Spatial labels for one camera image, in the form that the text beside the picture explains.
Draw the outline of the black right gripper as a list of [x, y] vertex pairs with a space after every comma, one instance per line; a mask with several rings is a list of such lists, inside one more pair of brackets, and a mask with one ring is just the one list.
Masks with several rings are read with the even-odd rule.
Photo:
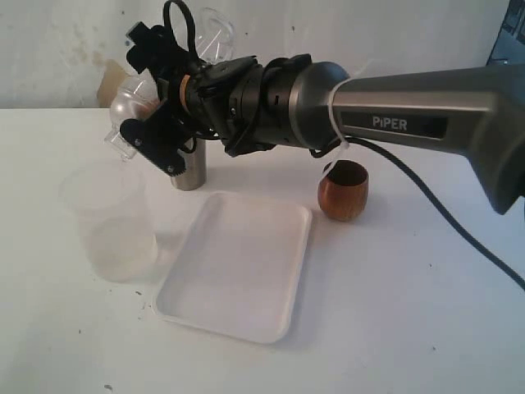
[[132, 42], [126, 60], [138, 73], [152, 76], [159, 104], [143, 120], [123, 121], [121, 136], [168, 176], [181, 175], [185, 160], [177, 151], [193, 153], [202, 127], [183, 108], [180, 85], [199, 70], [200, 59], [193, 46], [184, 49], [176, 42], [168, 26], [138, 22], [126, 36]]

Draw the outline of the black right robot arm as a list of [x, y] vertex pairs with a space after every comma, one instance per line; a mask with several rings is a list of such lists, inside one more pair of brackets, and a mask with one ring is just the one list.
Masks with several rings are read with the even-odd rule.
[[219, 140], [237, 157], [277, 145], [325, 151], [352, 136], [463, 155], [497, 213], [524, 194], [522, 65], [354, 79], [308, 54], [207, 65], [161, 25], [127, 36], [127, 61], [153, 75], [160, 103], [120, 133], [169, 176], [185, 171], [189, 140]]

